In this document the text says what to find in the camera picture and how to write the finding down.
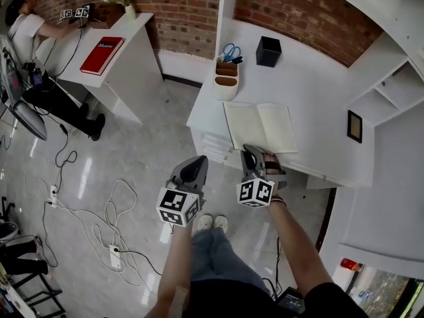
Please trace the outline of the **person's white shoe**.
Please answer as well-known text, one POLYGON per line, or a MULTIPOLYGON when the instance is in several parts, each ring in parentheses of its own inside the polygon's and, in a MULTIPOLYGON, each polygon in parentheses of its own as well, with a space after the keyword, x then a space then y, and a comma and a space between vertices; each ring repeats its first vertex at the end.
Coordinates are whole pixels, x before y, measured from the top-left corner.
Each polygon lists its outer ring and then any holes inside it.
POLYGON ((198 220, 197 230, 204 231, 213 228, 214 218, 209 214, 202 215, 198 220))
POLYGON ((221 229, 223 233, 226 233, 228 230, 229 222, 224 215, 218 215, 214 218, 213 228, 221 229))

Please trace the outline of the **white desk organiser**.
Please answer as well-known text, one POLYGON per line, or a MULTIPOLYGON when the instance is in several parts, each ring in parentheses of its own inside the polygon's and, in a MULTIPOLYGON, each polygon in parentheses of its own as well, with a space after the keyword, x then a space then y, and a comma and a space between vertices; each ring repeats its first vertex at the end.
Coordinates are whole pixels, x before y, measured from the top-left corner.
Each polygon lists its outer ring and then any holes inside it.
POLYGON ((235 98, 238 88, 238 65, 232 62, 225 62, 223 56, 217 57, 213 70, 213 97, 219 101, 231 101, 235 98))

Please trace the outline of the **black framed window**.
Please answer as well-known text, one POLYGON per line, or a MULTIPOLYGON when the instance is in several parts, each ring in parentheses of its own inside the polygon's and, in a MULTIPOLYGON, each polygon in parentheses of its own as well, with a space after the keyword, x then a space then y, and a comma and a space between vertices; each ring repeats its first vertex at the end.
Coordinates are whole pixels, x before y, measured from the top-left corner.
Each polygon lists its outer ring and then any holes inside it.
POLYGON ((424 290, 424 280, 363 265, 347 287, 349 296, 352 288, 372 291, 372 299, 365 307, 357 304, 369 318, 408 318, 413 304, 424 290))

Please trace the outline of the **blue-handled scissors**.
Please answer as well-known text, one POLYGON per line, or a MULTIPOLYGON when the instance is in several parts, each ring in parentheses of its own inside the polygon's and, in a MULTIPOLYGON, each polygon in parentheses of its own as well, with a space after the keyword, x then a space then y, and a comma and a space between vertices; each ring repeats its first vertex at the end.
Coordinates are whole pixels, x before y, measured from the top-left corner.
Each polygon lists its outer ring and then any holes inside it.
POLYGON ((224 62, 230 62, 241 56, 241 49, 234 43, 228 43, 223 48, 224 62))

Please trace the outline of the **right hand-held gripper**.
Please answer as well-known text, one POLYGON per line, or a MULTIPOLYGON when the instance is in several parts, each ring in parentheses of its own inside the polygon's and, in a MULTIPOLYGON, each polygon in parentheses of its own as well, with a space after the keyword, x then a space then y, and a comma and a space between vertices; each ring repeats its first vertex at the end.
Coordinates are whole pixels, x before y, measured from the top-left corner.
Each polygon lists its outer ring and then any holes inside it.
POLYGON ((237 202, 251 208, 267 207, 271 203, 274 190, 287 186, 285 171, 279 174, 266 173, 264 148, 244 144, 240 151, 243 171, 242 182, 237 184, 237 202))

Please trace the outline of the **black square box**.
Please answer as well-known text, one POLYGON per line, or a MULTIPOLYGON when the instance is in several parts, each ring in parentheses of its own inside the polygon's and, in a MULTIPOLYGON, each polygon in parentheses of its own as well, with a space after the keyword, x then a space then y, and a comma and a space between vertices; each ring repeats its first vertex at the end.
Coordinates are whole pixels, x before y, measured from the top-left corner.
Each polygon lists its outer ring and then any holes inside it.
POLYGON ((274 68, 282 54, 280 41, 276 38, 261 36, 256 49, 256 64, 274 68))

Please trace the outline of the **black metal chair frame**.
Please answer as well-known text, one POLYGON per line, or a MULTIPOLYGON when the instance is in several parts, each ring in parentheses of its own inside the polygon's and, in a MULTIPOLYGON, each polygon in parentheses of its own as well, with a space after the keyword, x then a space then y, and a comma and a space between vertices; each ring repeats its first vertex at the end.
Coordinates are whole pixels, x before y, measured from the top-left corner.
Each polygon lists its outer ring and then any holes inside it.
POLYGON ((19 281, 11 281, 7 300, 20 318, 67 318, 66 310, 58 296, 62 290, 54 289, 42 274, 30 274, 19 281), (31 281, 40 283, 40 289, 33 294, 24 294, 23 286, 31 281))

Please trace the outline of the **person's blue jeans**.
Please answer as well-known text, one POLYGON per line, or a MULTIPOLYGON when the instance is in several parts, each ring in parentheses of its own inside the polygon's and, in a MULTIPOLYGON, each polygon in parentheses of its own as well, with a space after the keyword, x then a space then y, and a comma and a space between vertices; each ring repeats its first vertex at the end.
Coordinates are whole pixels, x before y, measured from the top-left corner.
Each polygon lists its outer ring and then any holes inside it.
POLYGON ((191 280, 231 280, 270 293, 263 279, 239 258, 220 228, 197 231, 191 240, 191 280))

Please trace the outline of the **person's left forearm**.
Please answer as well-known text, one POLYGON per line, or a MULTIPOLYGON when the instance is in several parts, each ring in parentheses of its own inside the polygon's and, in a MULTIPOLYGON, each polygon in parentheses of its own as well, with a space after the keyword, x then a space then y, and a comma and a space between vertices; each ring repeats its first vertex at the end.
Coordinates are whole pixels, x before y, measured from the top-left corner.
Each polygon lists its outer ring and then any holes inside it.
POLYGON ((157 301, 144 318, 181 318, 189 304, 192 224, 175 227, 157 301))

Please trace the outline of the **white desk with hutch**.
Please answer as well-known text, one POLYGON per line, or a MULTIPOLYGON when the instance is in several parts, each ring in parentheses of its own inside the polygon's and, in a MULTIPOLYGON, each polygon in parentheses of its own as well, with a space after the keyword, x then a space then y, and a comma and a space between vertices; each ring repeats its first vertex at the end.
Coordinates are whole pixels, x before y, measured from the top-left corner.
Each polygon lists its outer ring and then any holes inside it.
POLYGON ((374 179, 374 129, 424 102, 424 0, 346 1, 383 30, 350 67, 292 38, 233 20, 235 0, 221 0, 218 42, 242 49, 236 102, 289 108, 297 152, 280 155, 284 166, 328 184, 366 187, 374 179), (256 64, 261 36, 280 41, 274 68, 256 64), (361 143, 347 137, 348 110, 362 117, 361 143))

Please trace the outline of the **white notebook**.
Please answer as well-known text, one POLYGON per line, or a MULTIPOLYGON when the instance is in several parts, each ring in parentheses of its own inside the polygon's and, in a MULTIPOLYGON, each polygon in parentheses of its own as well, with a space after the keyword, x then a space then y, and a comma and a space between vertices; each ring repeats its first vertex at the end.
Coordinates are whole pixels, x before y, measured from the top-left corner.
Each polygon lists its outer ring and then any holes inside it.
POLYGON ((297 152, 289 108, 277 103, 223 103, 234 149, 245 144, 276 154, 297 152))

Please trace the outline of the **clear water bottle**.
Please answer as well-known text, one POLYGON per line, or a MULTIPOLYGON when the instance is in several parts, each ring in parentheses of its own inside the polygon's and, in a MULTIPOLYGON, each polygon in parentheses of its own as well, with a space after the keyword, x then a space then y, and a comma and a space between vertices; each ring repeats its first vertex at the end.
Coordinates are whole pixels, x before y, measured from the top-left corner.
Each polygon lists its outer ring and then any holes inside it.
POLYGON ((350 296, 360 307, 365 307, 369 302, 369 299, 372 299, 373 293, 370 290, 352 288, 350 291, 350 296))

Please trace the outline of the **brown wooden box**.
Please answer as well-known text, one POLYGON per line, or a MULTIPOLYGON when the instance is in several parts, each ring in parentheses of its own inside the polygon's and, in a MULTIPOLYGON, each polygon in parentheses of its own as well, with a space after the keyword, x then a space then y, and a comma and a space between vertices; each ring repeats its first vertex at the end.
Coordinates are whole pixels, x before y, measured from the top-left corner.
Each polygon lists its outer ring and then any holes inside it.
POLYGON ((124 15, 123 6, 115 3, 90 4, 89 24, 96 29, 110 29, 124 15))

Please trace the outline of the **grey office chair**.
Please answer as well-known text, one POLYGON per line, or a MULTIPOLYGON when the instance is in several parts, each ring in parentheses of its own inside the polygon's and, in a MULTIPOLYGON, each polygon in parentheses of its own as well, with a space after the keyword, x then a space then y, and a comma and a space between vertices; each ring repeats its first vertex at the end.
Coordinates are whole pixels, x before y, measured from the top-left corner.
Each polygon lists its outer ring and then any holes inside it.
POLYGON ((47 139, 47 130, 41 116, 23 100, 31 86, 12 42, 0 34, 0 99, 6 108, 28 131, 41 140, 47 139))

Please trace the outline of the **red hardcover book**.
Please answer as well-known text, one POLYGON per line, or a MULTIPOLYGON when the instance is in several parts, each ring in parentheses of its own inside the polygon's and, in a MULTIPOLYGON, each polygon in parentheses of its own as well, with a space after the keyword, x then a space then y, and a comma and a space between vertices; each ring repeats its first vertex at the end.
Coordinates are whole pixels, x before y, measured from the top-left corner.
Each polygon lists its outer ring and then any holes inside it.
POLYGON ((101 76, 113 56, 123 45, 125 39, 116 36, 104 36, 95 45, 80 67, 82 73, 101 76))

